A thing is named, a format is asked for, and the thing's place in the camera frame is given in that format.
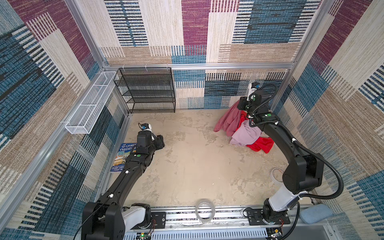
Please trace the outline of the dark pink cloth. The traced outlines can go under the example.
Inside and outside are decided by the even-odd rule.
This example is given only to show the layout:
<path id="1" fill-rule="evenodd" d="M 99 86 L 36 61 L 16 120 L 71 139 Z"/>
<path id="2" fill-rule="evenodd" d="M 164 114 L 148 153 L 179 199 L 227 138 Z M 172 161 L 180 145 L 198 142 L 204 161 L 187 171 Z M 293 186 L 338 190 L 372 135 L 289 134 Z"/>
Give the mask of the dark pink cloth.
<path id="1" fill-rule="evenodd" d="M 223 130 L 228 137 L 232 137 L 233 134 L 240 127 L 241 123 L 247 120 L 246 112 L 238 109 L 240 100 L 235 102 L 228 111 L 219 119 L 214 127 L 214 132 Z"/>

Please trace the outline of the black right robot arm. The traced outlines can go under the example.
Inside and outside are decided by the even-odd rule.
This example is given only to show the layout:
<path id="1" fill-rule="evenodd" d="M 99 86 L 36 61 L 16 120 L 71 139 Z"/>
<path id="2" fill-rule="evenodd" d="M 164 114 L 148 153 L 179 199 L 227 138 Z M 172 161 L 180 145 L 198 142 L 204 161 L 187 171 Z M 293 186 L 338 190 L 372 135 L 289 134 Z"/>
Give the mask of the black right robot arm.
<path id="1" fill-rule="evenodd" d="M 288 161 L 283 173 L 283 185 L 270 198 L 266 199 L 261 211 L 267 225 L 278 222 L 287 211 L 297 205 L 302 198 L 331 200 L 339 197 L 344 190 L 341 174 L 321 154 L 302 145 L 281 123 L 279 117 L 270 111 L 269 103 L 274 95 L 262 89 L 252 88 L 247 97 L 242 97 L 238 109 L 246 111 L 249 125 L 267 134 L 282 151 Z M 325 196 L 310 192 L 321 186 L 324 167 L 328 167 L 338 181 L 337 190 Z"/>

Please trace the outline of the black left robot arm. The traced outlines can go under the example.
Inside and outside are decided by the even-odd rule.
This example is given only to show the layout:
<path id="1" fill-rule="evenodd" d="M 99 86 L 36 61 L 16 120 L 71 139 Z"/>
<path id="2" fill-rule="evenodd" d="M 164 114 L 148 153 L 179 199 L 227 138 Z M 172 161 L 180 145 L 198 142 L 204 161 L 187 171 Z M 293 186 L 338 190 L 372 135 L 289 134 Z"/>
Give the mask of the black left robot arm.
<path id="1" fill-rule="evenodd" d="M 164 138 L 151 131 L 138 132 L 136 152 L 126 158 L 120 175 L 96 202 L 86 204 L 82 215 L 82 240 L 122 240 L 125 232 L 143 222 L 150 222 L 151 214 L 143 207 L 141 217 L 129 217 L 141 206 L 135 205 L 123 215 L 123 204 L 133 186 L 151 164 L 155 151 L 165 147 Z"/>

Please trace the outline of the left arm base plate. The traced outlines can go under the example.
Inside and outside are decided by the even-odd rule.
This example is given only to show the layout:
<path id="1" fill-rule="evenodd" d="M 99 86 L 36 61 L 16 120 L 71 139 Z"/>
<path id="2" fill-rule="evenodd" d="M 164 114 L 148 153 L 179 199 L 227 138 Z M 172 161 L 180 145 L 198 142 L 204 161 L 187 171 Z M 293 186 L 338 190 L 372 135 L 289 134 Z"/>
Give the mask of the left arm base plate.
<path id="1" fill-rule="evenodd" d="M 166 212 L 152 212 L 151 218 L 150 218 L 150 226 L 148 229 L 164 229 L 166 227 L 166 220 L 167 220 L 167 213 Z"/>

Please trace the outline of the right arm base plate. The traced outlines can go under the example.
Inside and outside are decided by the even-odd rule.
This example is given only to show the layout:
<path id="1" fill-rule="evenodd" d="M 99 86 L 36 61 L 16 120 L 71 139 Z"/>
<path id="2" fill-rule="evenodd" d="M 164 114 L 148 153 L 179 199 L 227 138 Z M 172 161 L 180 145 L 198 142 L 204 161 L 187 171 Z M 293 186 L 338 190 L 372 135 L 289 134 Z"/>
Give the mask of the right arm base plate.
<path id="1" fill-rule="evenodd" d="M 268 208 L 254 209 L 245 208 L 243 216 L 248 219 L 250 226 L 266 226 L 266 225 L 285 225 L 290 224 L 291 220 L 287 211 L 275 212 Z"/>

